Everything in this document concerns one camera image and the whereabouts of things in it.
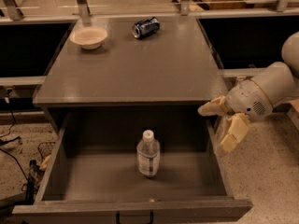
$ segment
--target black can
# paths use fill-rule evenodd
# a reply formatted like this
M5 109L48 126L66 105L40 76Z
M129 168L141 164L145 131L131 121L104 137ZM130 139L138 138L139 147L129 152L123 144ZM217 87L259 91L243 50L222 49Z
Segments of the black can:
M134 38L142 39L155 34L160 29L160 23L157 18L144 19L136 22L132 27Z

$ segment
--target gray table surface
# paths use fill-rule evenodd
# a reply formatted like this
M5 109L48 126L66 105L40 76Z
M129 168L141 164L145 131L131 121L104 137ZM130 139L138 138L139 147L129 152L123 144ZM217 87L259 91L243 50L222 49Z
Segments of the gray table surface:
M97 18L107 29L99 49L69 39L34 98L37 106L201 104L227 92L195 17L157 17L161 28L142 40L142 18ZM80 28L78 21L74 30Z

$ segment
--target white bottle cap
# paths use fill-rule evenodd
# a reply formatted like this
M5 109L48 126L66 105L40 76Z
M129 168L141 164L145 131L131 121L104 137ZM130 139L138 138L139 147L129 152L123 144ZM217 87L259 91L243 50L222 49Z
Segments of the white bottle cap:
M151 142L154 139L154 134L153 131L151 130L146 130L143 132L143 141L144 142Z

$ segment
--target bottle label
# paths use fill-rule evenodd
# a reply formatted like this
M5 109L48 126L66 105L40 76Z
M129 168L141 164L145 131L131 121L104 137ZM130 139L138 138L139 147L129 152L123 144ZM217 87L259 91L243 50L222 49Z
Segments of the bottle label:
M160 152L153 158L145 157L142 154L138 154L139 171L146 176L156 175L159 169Z

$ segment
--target drawer handle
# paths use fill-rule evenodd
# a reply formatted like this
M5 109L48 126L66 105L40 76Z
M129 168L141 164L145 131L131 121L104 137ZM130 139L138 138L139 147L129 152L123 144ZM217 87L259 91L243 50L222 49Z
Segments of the drawer handle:
M149 223L147 224L152 224L153 223L153 212L150 212L149 214ZM120 213L116 214L116 224L121 224L121 215Z

